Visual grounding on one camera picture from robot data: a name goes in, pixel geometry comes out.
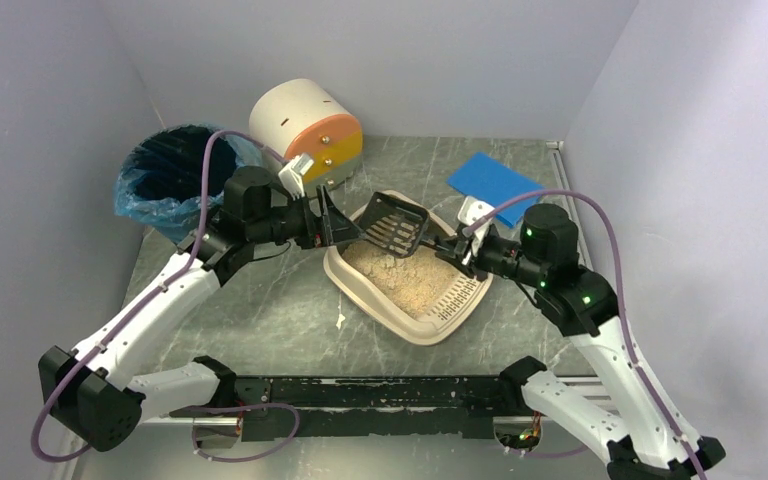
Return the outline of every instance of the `blue pad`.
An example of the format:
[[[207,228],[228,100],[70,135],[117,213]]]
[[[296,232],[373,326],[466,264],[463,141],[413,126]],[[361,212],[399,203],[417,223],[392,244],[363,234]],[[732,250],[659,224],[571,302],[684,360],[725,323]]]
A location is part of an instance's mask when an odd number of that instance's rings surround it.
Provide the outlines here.
[[[497,207],[511,198],[543,186],[520,175],[484,153],[476,153],[449,177],[449,185],[464,195]],[[525,209],[537,203],[537,197],[513,205],[496,216],[505,225],[513,227],[522,218]]]

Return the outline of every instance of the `wall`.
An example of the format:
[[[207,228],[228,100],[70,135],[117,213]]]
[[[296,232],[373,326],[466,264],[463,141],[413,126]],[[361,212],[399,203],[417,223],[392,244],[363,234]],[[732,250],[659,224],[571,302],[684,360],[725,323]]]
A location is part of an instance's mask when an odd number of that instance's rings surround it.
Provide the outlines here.
[[[118,310],[140,228],[113,217],[113,180],[158,127],[95,2],[0,1],[0,479],[48,476],[36,362]]]
[[[728,451],[710,478],[768,479],[768,2],[641,3],[564,154],[616,222],[647,357]]]
[[[560,139],[636,0],[103,0],[168,124],[309,77],[382,135]]]

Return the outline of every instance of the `plastic bag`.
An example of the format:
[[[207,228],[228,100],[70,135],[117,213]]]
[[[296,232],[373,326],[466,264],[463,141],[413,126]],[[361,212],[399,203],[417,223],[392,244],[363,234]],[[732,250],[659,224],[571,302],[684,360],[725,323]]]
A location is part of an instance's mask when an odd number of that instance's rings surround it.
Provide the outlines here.
[[[207,139],[220,128],[182,125],[143,140],[125,159],[113,188],[114,212],[154,227],[174,243],[198,226]],[[262,165],[260,149],[235,136],[210,155],[208,208],[222,203],[225,181],[244,165]]]

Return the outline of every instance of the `beige litter tray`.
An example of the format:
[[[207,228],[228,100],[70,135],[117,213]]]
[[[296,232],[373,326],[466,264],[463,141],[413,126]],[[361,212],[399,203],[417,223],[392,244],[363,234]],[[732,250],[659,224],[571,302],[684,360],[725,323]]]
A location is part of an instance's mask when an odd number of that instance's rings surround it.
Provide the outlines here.
[[[416,204],[398,192],[389,190],[383,193]],[[365,208],[355,212],[351,219],[357,220]],[[434,213],[429,212],[429,218],[432,223],[429,229],[437,228],[446,236],[455,234],[455,230]],[[417,345],[434,345],[451,335],[472,313],[493,281],[492,275],[479,282],[457,272],[448,288],[431,303],[425,313],[412,318],[390,301],[367,277],[349,265],[343,259],[343,250],[329,247],[325,253],[323,263],[328,278],[364,312],[396,335]]]

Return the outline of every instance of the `gray marble floor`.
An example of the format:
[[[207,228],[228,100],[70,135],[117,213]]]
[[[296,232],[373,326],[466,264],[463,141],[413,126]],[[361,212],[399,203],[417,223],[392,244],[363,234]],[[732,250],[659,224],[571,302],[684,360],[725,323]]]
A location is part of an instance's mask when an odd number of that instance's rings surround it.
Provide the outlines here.
[[[366,137],[355,175],[333,192],[354,212],[376,190],[398,190],[452,225],[463,196],[446,179],[485,152],[547,187],[559,187],[544,142]],[[500,226],[507,236],[515,234]],[[156,232],[144,239],[128,300],[160,271],[174,246]],[[238,374],[495,374],[525,355],[558,375],[591,375],[589,365],[511,282],[497,280],[469,319],[442,343],[407,343],[366,315],[325,276],[323,251],[293,248],[246,266],[191,312],[144,365],[149,373],[210,354]],[[337,318],[346,318],[341,328]]]

